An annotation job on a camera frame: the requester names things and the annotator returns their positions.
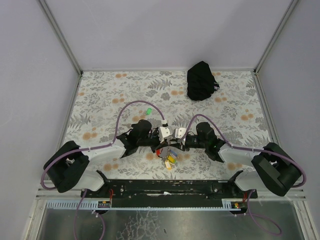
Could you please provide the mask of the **green key tag with key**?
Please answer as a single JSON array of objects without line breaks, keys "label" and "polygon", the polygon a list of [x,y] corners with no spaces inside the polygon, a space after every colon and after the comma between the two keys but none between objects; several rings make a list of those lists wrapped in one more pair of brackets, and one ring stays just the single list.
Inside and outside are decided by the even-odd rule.
[{"label": "green key tag with key", "polygon": [[149,116],[151,113],[152,113],[152,108],[148,108],[145,112],[147,116]]}]

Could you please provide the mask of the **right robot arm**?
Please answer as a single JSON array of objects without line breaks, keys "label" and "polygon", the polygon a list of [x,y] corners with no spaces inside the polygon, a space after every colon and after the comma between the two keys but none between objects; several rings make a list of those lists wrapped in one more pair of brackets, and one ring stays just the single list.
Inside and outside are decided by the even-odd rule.
[{"label": "right robot arm", "polygon": [[178,128],[174,137],[178,139],[178,148],[183,151],[204,149],[213,161],[254,168],[252,171],[243,170],[235,177],[234,182],[242,191],[267,188],[283,197],[302,176],[301,170],[289,161],[291,158],[273,142],[260,150],[231,146],[218,138],[207,122],[197,124],[196,134],[189,134],[186,128]]}]

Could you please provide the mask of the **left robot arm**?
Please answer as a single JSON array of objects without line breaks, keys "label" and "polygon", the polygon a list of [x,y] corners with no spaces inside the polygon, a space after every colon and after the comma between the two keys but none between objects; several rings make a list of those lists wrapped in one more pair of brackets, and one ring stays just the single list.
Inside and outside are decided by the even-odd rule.
[{"label": "left robot arm", "polygon": [[92,148],[80,148],[75,141],[68,141],[43,166],[44,175],[50,178],[54,186],[47,187],[42,183],[42,187],[56,189],[59,193],[75,188],[99,190],[106,178],[98,170],[94,171],[93,166],[128,157],[136,153],[139,147],[150,147],[155,151],[165,140],[162,129],[168,125],[166,120],[161,123],[163,126],[152,130],[152,124],[142,119],[132,124],[129,131],[118,135],[113,143]]}]

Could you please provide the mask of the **red-handled metal key organizer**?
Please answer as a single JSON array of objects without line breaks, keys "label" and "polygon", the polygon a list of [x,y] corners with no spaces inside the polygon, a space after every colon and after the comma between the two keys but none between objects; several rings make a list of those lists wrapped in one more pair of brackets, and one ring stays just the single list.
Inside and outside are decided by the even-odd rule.
[{"label": "red-handled metal key organizer", "polygon": [[170,147],[169,143],[167,141],[164,141],[163,143],[161,143],[156,150],[158,149],[162,149],[162,153],[160,156],[158,156],[159,158],[166,158],[168,155],[170,155],[170,153],[174,153],[178,156],[178,154],[176,152],[174,152],[173,148]]}]

